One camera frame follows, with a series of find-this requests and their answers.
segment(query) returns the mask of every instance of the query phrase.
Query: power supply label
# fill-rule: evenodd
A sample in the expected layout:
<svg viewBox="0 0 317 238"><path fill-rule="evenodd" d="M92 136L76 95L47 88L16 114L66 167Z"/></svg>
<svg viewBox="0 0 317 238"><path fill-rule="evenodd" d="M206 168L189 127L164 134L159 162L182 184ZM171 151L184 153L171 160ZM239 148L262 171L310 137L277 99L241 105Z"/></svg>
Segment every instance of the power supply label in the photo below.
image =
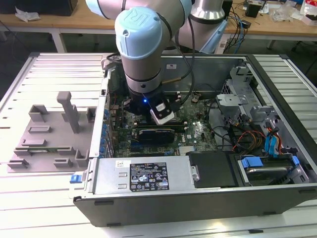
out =
<svg viewBox="0 0 317 238"><path fill-rule="evenodd" d="M169 190L166 163L130 164L130 190Z"/></svg>

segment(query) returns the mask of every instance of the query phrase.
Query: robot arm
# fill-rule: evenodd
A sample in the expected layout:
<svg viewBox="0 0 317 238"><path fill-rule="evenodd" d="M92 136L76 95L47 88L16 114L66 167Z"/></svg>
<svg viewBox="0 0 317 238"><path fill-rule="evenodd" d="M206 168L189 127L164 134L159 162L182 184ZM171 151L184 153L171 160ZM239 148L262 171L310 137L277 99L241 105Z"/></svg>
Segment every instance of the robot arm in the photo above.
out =
<svg viewBox="0 0 317 238"><path fill-rule="evenodd" d="M131 95L125 108L137 115L151 113L156 124L173 119L174 112L161 88L161 53L180 28L179 44L191 47L189 16L198 36L196 49L206 52L215 48L222 36L219 26L225 28L223 0L196 0L194 5L192 0L86 2L92 12L115 19L116 44Z"/></svg>

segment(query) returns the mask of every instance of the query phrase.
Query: screw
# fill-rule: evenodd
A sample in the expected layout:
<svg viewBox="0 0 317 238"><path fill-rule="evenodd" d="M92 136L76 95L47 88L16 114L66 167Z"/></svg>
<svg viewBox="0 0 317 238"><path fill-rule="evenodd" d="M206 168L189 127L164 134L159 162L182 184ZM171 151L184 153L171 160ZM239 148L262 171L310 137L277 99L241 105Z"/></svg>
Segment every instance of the screw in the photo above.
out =
<svg viewBox="0 0 317 238"><path fill-rule="evenodd" d="M194 180L195 182L198 182L198 181L199 181L198 174L193 174L193 180Z"/></svg>

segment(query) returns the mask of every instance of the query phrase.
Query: floor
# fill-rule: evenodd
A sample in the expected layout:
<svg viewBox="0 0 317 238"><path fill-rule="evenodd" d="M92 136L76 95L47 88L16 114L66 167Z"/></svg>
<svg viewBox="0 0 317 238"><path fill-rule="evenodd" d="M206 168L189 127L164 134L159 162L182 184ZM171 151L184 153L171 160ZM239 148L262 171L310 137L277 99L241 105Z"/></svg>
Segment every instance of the floor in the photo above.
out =
<svg viewBox="0 0 317 238"><path fill-rule="evenodd" d="M0 99L6 93L12 81L23 66L29 52L14 38L13 34L6 33L8 40L0 42ZM54 43L49 34L45 33L17 33L17 37L30 52L56 52ZM115 36L99 35L99 45L95 45L93 35L65 34L65 44L68 52L115 52ZM291 49L296 45L293 41L276 41L273 49L268 50L266 40L246 39L238 54L286 54L302 71L306 72L309 65L317 59L317 44L304 42L295 52ZM317 63L312 67L307 77L317 85Z"/></svg>

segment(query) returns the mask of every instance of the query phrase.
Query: motherboard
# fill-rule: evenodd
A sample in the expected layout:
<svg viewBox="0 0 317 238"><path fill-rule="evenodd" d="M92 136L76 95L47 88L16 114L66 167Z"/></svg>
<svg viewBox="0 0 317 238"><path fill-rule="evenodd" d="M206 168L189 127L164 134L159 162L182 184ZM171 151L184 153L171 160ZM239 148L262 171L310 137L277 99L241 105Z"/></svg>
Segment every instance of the motherboard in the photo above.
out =
<svg viewBox="0 0 317 238"><path fill-rule="evenodd" d="M180 156L190 151L216 150L206 121L203 101L187 100L175 118L156 125L144 116L123 109L122 96L112 96L110 114L113 125L114 157Z"/></svg>

